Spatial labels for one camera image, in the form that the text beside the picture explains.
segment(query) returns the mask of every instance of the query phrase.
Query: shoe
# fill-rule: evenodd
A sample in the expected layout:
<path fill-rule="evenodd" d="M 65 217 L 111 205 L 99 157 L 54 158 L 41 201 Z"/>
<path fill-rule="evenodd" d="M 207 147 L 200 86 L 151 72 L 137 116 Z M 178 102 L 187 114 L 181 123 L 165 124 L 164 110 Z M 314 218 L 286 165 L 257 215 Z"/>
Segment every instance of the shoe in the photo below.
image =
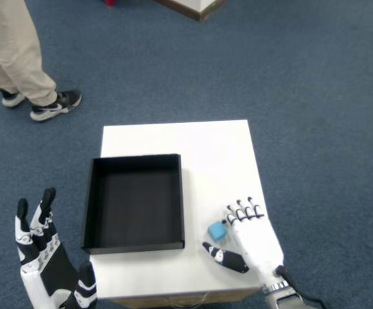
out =
<path fill-rule="evenodd" d="M 2 93 L 2 105 L 6 108 L 14 108 L 18 106 L 23 100 L 25 100 L 25 96 L 22 93 L 9 93 L 4 89 L 0 89 Z"/>
<path fill-rule="evenodd" d="M 59 114 L 69 113 L 75 109 L 82 100 L 82 95 L 77 90 L 58 92 L 56 101 L 47 106 L 32 104 L 31 118 L 34 121 L 45 121 Z"/>

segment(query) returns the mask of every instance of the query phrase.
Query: cable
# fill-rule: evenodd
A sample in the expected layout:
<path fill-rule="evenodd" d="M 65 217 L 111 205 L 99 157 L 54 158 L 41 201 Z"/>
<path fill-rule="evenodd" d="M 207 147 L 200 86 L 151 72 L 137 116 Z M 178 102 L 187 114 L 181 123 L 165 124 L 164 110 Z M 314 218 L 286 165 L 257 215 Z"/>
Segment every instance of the cable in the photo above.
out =
<path fill-rule="evenodd" d="M 287 281 L 290 286 L 292 286 L 292 288 L 295 290 L 295 292 L 297 292 L 298 294 L 300 294 L 303 298 L 305 298 L 308 301 L 311 301 L 313 303 L 319 303 L 321 305 L 322 309 L 329 309 L 329 307 L 327 307 L 321 299 L 315 298 L 315 297 L 311 297 L 310 295 L 305 295 L 303 292 L 299 291 L 299 289 L 295 285 L 294 280 L 288 274 L 287 268 L 284 265 L 278 266 L 277 269 L 275 269 L 275 273 L 277 275 L 283 277 L 284 280 Z"/>

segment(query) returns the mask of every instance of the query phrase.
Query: white table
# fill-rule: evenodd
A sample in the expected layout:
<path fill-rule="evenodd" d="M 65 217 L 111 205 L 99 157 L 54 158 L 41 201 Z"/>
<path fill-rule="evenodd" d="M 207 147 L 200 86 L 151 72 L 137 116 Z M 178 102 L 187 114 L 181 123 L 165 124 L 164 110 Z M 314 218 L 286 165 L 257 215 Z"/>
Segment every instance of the white table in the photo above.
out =
<path fill-rule="evenodd" d="M 101 157 L 169 153 L 181 155 L 185 249 L 92 255 L 99 298 L 259 289 L 252 271 L 223 268 L 202 246 L 228 203 L 264 204 L 247 121 L 104 127 Z M 229 234 L 215 245 L 238 252 Z"/>

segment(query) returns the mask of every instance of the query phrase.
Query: robot finger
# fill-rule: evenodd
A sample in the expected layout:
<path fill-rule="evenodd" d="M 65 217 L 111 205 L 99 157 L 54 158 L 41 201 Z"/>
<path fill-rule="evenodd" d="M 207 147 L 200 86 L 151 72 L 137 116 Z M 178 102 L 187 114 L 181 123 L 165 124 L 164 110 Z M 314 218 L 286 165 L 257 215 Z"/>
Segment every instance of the robot finger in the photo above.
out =
<path fill-rule="evenodd" d="M 232 209 L 231 205 L 226 206 L 226 208 L 229 210 L 226 215 L 226 221 L 228 221 L 231 226 L 238 224 L 239 220 L 235 217 L 235 211 Z"/>
<path fill-rule="evenodd" d="M 33 215 L 30 225 L 32 238 L 37 244 L 43 261 L 48 259 L 50 252 L 53 251 L 49 219 L 51 216 L 51 203 L 54 198 L 55 190 L 53 188 L 48 188 L 44 191 L 42 200 Z"/>
<path fill-rule="evenodd" d="M 55 188 L 51 187 L 45 190 L 44 196 L 42 197 L 42 207 L 45 209 L 45 212 L 47 214 L 46 222 L 48 223 L 46 239 L 50 240 L 51 246 L 57 246 L 60 243 L 57 229 L 55 228 L 55 224 L 53 223 L 53 213 L 51 208 L 56 195 L 57 191 L 55 190 Z"/>
<path fill-rule="evenodd" d="M 223 267 L 232 269 L 242 274 L 246 273 L 249 270 L 241 255 L 231 251 L 221 250 L 220 248 L 213 247 L 207 242 L 204 242 L 202 245 L 204 246 L 206 251 L 213 257 L 215 262 L 222 265 Z"/>
<path fill-rule="evenodd" d="M 248 219 L 250 219 L 250 220 L 257 219 L 257 215 L 255 214 L 255 211 L 253 210 L 252 207 L 250 207 L 250 206 L 245 207 L 245 213 L 246 213 L 246 216 L 248 217 Z"/>
<path fill-rule="evenodd" d="M 96 306 L 96 282 L 91 262 L 82 263 L 79 268 L 78 282 L 75 291 L 61 306 L 65 309 L 94 309 Z"/>
<path fill-rule="evenodd" d="M 41 267 L 39 251 L 32 240 L 32 234 L 26 221 L 28 202 L 22 198 L 18 202 L 18 210 L 15 216 L 15 241 L 17 243 L 21 270 L 23 272 L 38 271 Z"/>
<path fill-rule="evenodd" d="M 241 208 L 238 205 L 228 205 L 226 207 L 231 214 L 236 217 L 239 221 L 242 221 L 243 219 L 246 219 L 247 217 L 245 216 L 245 213 L 241 210 Z"/>
<path fill-rule="evenodd" d="M 259 218 L 265 217 L 264 211 L 262 210 L 261 206 L 258 204 L 255 204 L 251 196 L 248 197 L 248 201 L 253 208 L 256 218 L 259 219 Z"/>
<path fill-rule="evenodd" d="M 246 213 L 246 208 L 248 208 L 249 206 L 245 206 L 241 200 L 237 200 L 237 204 L 240 207 L 240 209 L 238 209 L 236 212 L 239 221 L 251 219 Z"/>

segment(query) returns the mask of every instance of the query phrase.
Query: white robotic hand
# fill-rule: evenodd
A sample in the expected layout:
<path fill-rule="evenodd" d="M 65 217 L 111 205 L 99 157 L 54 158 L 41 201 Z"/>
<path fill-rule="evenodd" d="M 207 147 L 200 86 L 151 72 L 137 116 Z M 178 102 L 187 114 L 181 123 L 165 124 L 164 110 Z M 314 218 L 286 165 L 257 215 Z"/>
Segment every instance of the white robotic hand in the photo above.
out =
<path fill-rule="evenodd" d="M 246 268 L 253 269 L 265 286 L 281 282 L 282 278 L 275 275 L 275 269 L 283 265 L 284 253 L 268 219 L 267 210 L 255 204 L 250 197 L 248 203 L 237 200 L 235 206 L 229 205 L 227 209 L 226 220 L 241 250 L 241 261 L 238 254 L 220 250 L 208 243 L 203 243 L 205 249 L 222 266 L 240 272 L 246 272 Z M 227 260 L 232 255 L 235 256 L 234 262 L 230 263 Z"/>
<path fill-rule="evenodd" d="M 52 222 L 55 189 L 44 192 L 29 226 L 28 202 L 19 200 L 15 241 L 21 261 L 21 278 L 34 309 L 93 309 L 95 275 L 90 262 L 75 270 Z"/>

